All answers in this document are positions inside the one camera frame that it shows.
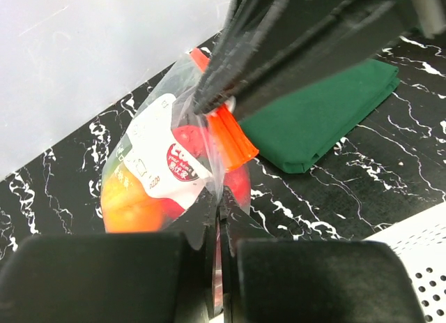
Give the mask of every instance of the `black marble countertop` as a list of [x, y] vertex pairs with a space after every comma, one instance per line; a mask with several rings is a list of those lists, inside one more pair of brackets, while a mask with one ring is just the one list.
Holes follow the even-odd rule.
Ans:
[[[252, 216], [275, 236], [363, 239], [446, 201], [443, 51], [412, 36], [380, 52], [400, 86], [309, 173], [253, 160]], [[102, 166], [164, 73], [0, 182], [0, 264], [32, 234], [104, 232]]]

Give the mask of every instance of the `orange plastic clip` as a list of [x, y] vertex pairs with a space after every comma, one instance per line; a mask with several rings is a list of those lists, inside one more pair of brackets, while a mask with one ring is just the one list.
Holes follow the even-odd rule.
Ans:
[[[209, 58], [197, 48], [190, 52], [190, 56], [201, 72], [204, 72]], [[259, 150], [246, 137], [226, 104], [207, 115], [207, 118], [210, 133], [216, 139], [227, 172], [236, 170], [259, 154]]]

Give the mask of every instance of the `green cloth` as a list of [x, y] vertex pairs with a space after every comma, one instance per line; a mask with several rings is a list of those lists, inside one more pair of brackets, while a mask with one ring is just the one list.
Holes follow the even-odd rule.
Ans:
[[368, 60], [284, 96], [241, 122], [260, 154], [303, 173], [398, 86], [398, 68]]

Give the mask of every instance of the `transparent plastic bag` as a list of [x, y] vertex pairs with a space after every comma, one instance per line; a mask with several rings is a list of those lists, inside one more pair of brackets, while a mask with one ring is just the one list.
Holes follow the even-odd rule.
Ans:
[[[198, 49], [177, 60], [111, 153], [102, 171], [101, 190], [107, 232], [163, 230], [187, 212], [204, 190], [221, 198], [224, 185], [249, 213], [247, 166], [227, 171], [207, 118], [192, 112], [194, 88], [206, 64]], [[215, 307], [221, 308], [218, 252], [216, 258]]]

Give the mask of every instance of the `white perforated basket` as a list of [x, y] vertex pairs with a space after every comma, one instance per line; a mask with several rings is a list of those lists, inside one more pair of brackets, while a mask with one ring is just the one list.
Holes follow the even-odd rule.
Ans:
[[366, 240], [386, 243], [403, 262], [427, 322], [446, 322], [446, 203]]

